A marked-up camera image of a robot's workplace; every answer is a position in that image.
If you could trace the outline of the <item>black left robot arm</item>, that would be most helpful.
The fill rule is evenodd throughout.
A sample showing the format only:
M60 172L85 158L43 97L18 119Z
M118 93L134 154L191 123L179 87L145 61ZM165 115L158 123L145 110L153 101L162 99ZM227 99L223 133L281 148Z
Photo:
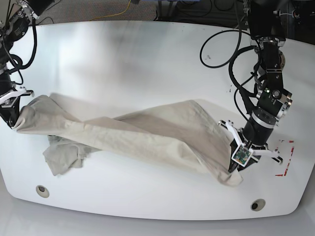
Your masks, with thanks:
M277 150L268 149L267 141L279 120L284 117L292 104L292 94L284 88L283 68L285 57L279 49L286 41L280 19L279 0L245 0L244 12L247 18L251 45L239 45L226 62L229 77L244 102L247 114L246 125L236 129L231 121L221 120L219 124L233 135L229 173L241 171L262 156L272 158L281 164L283 159ZM258 56L250 79L255 80L253 92L244 88L233 73L237 57L250 50Z

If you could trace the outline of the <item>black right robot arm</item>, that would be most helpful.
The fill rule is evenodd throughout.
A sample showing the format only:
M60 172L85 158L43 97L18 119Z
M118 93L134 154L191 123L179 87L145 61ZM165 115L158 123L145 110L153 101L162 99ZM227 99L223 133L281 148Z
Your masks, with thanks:
M51 0L18 0L8 2L4 22L0 24L0 117L12 128L20 115L20 98L33 95L27 90L21 70L27 69L34 61L37 50L36 20L52 4ZM33 48L26 64L10 53L14 42L32 29Z

